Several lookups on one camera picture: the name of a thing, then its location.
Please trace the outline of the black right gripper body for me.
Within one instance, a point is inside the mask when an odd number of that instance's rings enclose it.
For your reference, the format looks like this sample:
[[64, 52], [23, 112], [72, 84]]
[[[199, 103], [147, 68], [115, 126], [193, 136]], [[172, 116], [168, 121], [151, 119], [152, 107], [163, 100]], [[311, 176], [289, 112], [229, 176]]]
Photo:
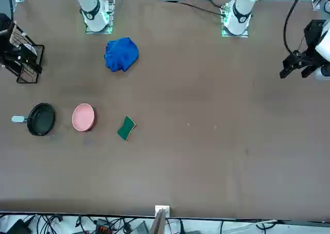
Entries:
[[[11, 32], [8, 30], [1, 31], [1, 60], [5, 66], [14, 70], [15, 73], [20, 72], [20, 66], [18, 65], [18, 56], [20, 54], [19, 46], [16, 47], [9, 42]], [[31, 40], [29, 36], [27, 36], [28, 44], [26, 45], [41, 45], [36, 44]]]

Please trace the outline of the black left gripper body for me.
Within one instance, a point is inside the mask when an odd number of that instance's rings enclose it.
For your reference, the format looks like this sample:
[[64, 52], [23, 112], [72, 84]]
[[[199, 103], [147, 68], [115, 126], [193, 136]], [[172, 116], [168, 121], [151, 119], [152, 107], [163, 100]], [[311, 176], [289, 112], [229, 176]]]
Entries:
[[312, 55], [315, 51], [315, 47], [318, 44], [323, 25], [325, 20], [311, 20], [309, 24], [304, 28], [304, 35], [307, 44], [306, 55]]

